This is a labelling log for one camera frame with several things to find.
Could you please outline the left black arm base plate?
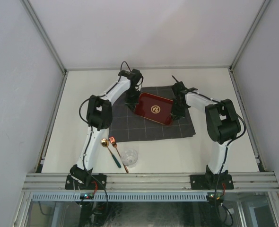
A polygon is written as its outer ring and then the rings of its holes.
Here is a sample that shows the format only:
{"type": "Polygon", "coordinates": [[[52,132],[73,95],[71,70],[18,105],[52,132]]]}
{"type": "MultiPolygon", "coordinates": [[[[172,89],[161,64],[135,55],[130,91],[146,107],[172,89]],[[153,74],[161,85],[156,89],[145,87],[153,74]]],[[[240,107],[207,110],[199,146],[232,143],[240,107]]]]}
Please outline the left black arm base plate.
{"type": "Polygon", "coordinates": [[[85,181],[78,180],[71,175],[68,175],[65,182],[65,189],[66,190],[73,190],[73,189],[80,189],[80,190],[93,190],[97,188],[98,190],[103,190],[103,186],[106,186],[107,176],[104,174],[93,175],[94,178],[91,176],[87,176],[85,181]]]}

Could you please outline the red rectangular tray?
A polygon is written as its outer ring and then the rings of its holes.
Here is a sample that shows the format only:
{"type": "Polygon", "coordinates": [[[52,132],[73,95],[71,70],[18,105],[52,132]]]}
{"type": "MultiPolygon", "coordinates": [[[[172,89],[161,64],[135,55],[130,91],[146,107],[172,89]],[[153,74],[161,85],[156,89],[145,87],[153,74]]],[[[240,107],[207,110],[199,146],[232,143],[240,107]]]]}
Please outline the red rectangular tray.
{"type": "Polygon", "coordinates": [[[171,117],[172,106],[173,100],[150,93],[142,93],[134,113],[159,124],[170,125],[173,122],[171,117]]]}

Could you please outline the grey checked cloth napkin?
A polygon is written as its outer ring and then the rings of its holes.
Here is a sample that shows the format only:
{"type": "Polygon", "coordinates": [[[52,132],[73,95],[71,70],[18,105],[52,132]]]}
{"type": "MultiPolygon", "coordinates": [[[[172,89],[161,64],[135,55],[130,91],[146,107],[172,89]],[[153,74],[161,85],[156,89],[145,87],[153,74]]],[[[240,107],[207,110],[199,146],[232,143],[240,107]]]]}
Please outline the grey checked cloth napkin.
{"type": "Polygon", "coordinates": [[[180,139],[196,134],[188,112],[184,118],[163,125],[133,113],[125,105],[125,97],[123,93],[112,106],[113,121],[109,127],[109,137],[114,137],[116,142],[180,139]]]}

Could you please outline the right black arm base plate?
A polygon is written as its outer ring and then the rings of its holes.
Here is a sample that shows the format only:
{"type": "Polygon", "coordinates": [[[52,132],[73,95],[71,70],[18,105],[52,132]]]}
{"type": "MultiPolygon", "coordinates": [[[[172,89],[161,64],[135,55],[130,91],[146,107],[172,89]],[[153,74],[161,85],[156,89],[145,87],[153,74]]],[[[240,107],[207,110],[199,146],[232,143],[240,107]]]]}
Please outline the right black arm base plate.
{"type": "Polygon", "coordinates": [[[233,190],[234,184],[231,175],[224,176],[211,176],[208,178],[206,175],[190,175],[190,183],[192,190],[233,190]]]}

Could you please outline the clear glass cup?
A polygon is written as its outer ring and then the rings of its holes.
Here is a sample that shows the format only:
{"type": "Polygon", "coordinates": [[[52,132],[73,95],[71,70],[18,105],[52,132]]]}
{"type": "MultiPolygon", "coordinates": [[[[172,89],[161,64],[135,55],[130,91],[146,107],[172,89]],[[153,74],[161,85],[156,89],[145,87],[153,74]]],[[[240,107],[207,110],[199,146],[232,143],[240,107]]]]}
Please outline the clear glass cup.
{"type": "Polygon", "coordinates": [[[138,152],[135,149],[129,148],[121,153],[121,161],[127,167],[135,167],[138,161],[138,152]]]}

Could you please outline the gold spoon green handle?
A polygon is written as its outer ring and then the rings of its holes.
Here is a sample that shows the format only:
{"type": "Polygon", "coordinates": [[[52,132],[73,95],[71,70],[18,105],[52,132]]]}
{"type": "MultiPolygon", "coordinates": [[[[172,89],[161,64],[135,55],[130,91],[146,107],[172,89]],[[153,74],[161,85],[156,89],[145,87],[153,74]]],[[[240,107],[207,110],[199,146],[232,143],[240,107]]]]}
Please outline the gold spoon green handle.
{"type": "Polygon", "coordinates": [[[117,167],[118,168],[121,168],[122,166],[121,166],[121,164],[120,164],[120,162],[118,161],[118,159],[115,157],[115,155],[112,153],[112,151],[110,150],[110,148],[109,148],[109,140],[108,139],[106,139],[106,138],[103,138],[103,139],[101,139],[101,145],[104,147],[104,148],[107,148],[108,149],[108,151],[109,151],[109,153],[111,154],[111,157],[112,157],[112,159],[114,160],[114,162],[115,162],[115,164],[117,165],[117,167]]]}

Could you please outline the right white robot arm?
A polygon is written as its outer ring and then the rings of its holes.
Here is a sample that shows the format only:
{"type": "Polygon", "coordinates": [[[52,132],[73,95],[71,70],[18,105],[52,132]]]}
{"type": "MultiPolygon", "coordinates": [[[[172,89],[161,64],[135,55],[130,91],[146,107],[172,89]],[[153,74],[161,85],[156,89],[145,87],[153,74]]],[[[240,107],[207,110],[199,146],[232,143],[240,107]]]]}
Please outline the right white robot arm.
{"type": "Polygon", "coordinates": [[[212,153],[206,172],[203,175],[191,175],[193,189],[216,189],[222,183],[228,182],[231,175],[227,170],[227,157],[230,145],[242,137],[241,129],[246,131],[246,125],[240,125],[241,117],[236,113],[230,99],[217,101],[197,91],[183,90],[176,92],[171,109],[172,120],[184,117],[188,108],[193,107],[206,118],[206,128],[213,141],[212,153]]]}

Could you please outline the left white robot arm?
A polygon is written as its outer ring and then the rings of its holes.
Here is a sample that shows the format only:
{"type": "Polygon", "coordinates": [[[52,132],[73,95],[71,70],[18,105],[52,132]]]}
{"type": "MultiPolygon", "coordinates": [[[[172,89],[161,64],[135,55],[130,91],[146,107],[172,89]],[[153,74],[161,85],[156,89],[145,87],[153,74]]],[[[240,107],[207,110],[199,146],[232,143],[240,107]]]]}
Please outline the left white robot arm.
{"type": "Polygon", "coordinates": [[[91,172],[97,146],[103,134],[111,126],[113,120],[112,106],[116,100],[126,93],[125,104],[134,111],[139,103],[140,90],[143,76],[119,76],[118,80],[99,96],[92,95],[86,99],[79,108],[81,115],[82,106],[87,102],[87,114],[81,118],[87,125],[87,137],[77,163],[70,169],[70,175],[75,184],[81,189],[87,189],[92,183],[91,172]]]}

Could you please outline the rose gold fork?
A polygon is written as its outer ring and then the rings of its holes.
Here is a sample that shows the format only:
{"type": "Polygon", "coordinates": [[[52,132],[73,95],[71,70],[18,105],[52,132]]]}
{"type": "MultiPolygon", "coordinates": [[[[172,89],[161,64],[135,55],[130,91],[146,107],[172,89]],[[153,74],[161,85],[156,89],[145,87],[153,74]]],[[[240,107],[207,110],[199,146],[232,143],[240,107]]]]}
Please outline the rose gold fork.
{"type": "MultiPolygon", "coordinates": [[[[112,144],[112,146],[115,148],[116,152],[118,153],[119,158],[121,158],[121,154],[120,154],[120,152],[118,151],[117,143],[116,143],[115,138],[114,138],[114,137],[110,137],[110,138],[109,138],[109,141],[110,141],[110,143],[112,144]]],[[[126,166],[125,164],[123,164],[123,167],[124,167],[124,169],[125,169],[125,172],[128,174],[128,173],[129,173],[129,170],[128,170],[127,166],[126,166]]]]}

